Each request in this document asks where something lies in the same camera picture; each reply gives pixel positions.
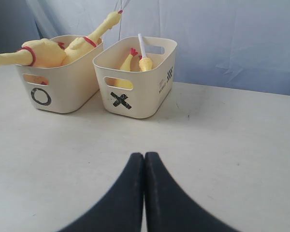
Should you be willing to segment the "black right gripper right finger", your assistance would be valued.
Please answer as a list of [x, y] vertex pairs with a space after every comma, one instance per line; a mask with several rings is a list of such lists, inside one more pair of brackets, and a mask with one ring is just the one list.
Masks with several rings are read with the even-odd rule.
[[158, 153], [145, 154], [145, 210], [149, 232], [235, 232], [200, 207], [176, 183]]

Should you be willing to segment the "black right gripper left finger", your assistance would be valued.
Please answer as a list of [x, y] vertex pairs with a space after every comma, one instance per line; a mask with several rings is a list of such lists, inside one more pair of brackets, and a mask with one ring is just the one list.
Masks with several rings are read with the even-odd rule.
[[144, 205], [144, 157], [130, 155], [108, 192], [61, 232], [140, 232]]

